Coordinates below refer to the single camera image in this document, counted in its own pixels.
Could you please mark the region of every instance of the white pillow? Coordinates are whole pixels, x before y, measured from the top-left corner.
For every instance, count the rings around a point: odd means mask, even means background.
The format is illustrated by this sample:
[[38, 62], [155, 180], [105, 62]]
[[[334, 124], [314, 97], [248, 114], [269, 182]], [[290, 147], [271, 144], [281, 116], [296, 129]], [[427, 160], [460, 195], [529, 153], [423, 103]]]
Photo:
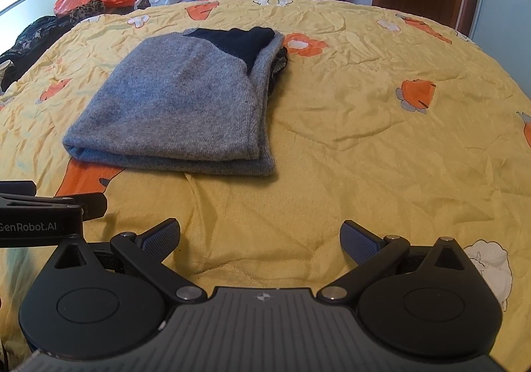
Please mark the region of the white pillow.
[[[0, 63], [0, 83], [4, 78], [4, 74], [7, 68], [9, 68], [13, 63], [10, 60]], [[0, 89], [0, 96], [3, 95], [2, 89]]]

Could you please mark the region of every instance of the bed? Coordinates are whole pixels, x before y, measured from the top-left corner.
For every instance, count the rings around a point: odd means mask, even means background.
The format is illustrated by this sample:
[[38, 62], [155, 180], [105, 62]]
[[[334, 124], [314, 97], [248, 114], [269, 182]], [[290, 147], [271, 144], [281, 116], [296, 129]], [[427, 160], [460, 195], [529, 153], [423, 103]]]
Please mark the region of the bed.
[[[142, 40], [203, 27], [271, 27], [289, 62], [267, 107], [276, 173], [215, 177], [80, 164], [61, 140], [113, 68]], [[164, 263], [216, 285], [309, 286], [354, 263], [341, 223], [414, 245], [452, 236], [503, 308], [493, 356], [510, 371], [531, 349], [531, 102], [456, 31], [336, 1], [208, 0], [103, 15], [57, 41], [0, 97], [0, 179], [38, 195], [104, 192], [87, 241], [169, 217], [182, 240]], [[0, 337], [29, 354], [18, 308], [53, 248], [0, 251]]]

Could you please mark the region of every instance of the screw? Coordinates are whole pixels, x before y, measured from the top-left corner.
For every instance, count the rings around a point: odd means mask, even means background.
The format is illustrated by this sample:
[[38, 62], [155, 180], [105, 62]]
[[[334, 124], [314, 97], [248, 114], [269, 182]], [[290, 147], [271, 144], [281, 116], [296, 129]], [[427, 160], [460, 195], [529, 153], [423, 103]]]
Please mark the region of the screw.
[[340, 286], [327, 286], [321, 290], [321, 294], [325, 299], [328, 300], [339, 300], [344, 297], [347, 297], [347, 290]]
[[203, 290], [198, 286], [187, 285], [179, 288], [175, 294], [182, 300], [195, 300], [203, 295]]
[[134, 242], [134, 240], [136, 239], [136, 233], [133, 233], [132, 231], [124, 231], [120, 233], [120, 236], [125, 237], [126, 239], [129, 239], [132, 242]]

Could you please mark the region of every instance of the gray sweater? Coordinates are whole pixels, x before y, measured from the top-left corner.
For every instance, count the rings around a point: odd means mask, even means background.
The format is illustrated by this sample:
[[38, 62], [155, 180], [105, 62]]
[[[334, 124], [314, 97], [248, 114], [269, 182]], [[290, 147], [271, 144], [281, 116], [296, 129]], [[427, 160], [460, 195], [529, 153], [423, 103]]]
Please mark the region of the gray sweater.
[[63, 144], [85, 162], [268, 176], [267, 85], [282, 40], [263, 28], [146, 39], [116, 66]]

